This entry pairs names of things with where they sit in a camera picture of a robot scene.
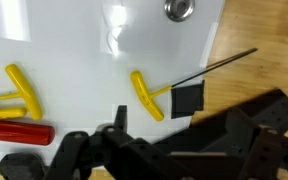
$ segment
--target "red handle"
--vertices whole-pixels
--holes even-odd
[[[55,131],[51,126],[0,121],[0,140],[36,145],[49,145]]]

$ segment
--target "yellow t-handle hex key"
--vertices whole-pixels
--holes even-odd
[[[0,119],[23,117],[26,115],[27,110],[30,112],[32,119],[42,119],[43,113],[40,104],[31,85],[28,83],[20,69],[15,64],[11,64],[5,68],[5,71],[15,84],[18,92],[2,95],[0,96],[0,100],[23,98],[27,109],[24,107],[0,108]]]
[[[185,83],[186,81],[189,81],[191,79],[194,79],[198,76],[201,76],[203,74],[206,74],[212,70],[215,70],[221,66],[224,66],[228,63],[231,63],[233,61],[236,61],[244,56],[247,56],[253,52],[257,51],[257,48],[253,48],[253,49],[250,49],[248,51],[245,51],[245,52],[242,52],[240,54],[237,54],[235,56],[232,56],[230,58],[227,58],[227,59],[224,59],[222,61],[220,61],[219,63],[216,63],[215,65],[212,65],[210,68],[192,76],[192,77],[189,77],[187,79],[184,79],[183,81],[180,81],[178,83],[175,83],[173,85],[170,85],[170,86],[166,86],[154,93],[150,93],[148,90],[147,90],[147,87],[146,87],[146,84],[145,84],[145,81],[144,81],[144,78],[141,74],[141,72],[139,71],[134,71],[131,73],[131,81],[132,81],[132,84],[133,84],[133,87],[136,91],[136,94],[137,94],[137,97],[139,98],[139,100],[141,101],[141,103],[143,104],[143,106],[146,108],[146,110],[153,116],[153,118],[156,120],[156,121],[162,121],[164,119],[164,114],[163,112],[160,110],[160,108],[157,106],[157,104],[154,102],[154,97],[162,94],[162,93],[165,93],[169,90],[171,90],[172,88],[180,85],[180,84],[183,84]]]

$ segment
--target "wooden surface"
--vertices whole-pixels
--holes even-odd
[[[227,0],[209,64],[253,47],[259,51],[205,76],[205,111],[193,123],[274,88],[288,95],[288,0]]]

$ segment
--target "white surface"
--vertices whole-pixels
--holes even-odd
[[[49,163],[66,133],[93,134],[99,124],[113,122],[118,105],[128,106],[128,132],[134,137],[155,141],[188,127],[191,117],[171,120],[170,92],[155,99],[165,119],[154,121],[129,75],[140,70],[154,91],[205,68],[224,1],[196,0],[195,12],[181,23],[169,20],[164,1],[157,0],[16,2],[18,7],[0,8],[0,94],[16,91],[4,72],[16,63],[44,110],[40,122],[21,121],[53,125],[56,138],[47,147],[0,142],[0,159],[33,151]],[[15,17],[20,19],[6,18],[14,11],[7,8],[21,11]],[[18,32],[26,34],[18,38]]]

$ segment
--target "metal rod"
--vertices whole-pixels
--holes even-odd
[[[189,81],[189,80],[191,80],[191,79],[194,79],[194,78],[196,78],[196,77],[198,77],[198,76],[201,76],[201,75],[203,75],[203,74],[206,74],[206,73],[208,73],[208,72],[211,72],[211,71],[213,71],[213,70],[215,70],[215,69],[217,69],[217,68],[219,68],[219,67],[222,67],[222,66],[224,66],[224,65],[226,65],[226,64],[229,64],[229,63],[231,63],[231,62],[233,62],[233,61],[236,61],[236,60],[238,60],[238,59],[240,59],[240,58],[242,58],[242,57],[244,57],[244,56],[247,56],[247,55],[249,55],[249,54],[252,54],[252,53],[256,52],[257,50],[258,50],[257,48],[253,48],[253,49],[247,50],[247,51],[245,51],[245,52],[242,52],[242,53],[240,53],[240,54],[237,54],[237,55],[235,55],[235,56],[232,56],[232,57],[230,57],[230,58],[224,59],[224,60],[222,60],[223,63],[220,63],[220,64],[217,65],[217,66],[213,66],[213,67],[211,67],[211,68],[209,68],[209,69],[206,69],[206,70],[204,70],[204,71],[202,71],[202,72],[200,72],[200,73],[198,73],[198,74],[196,74],[196,75],[194,75],[194,76],[192,76],[192,77],[189,77],[189,78],[187,78],[187,79],[184,79],[183,81],[180,81],[180,82],[178,82],[178,83],[175,83],[175,84],[172,85],[172,87],[176,87],[176,86],[178,86],[178,85],[180,85],[180,84],[183,84],[183,83],[185,83],[185,82],[187,82],[187,81]]]

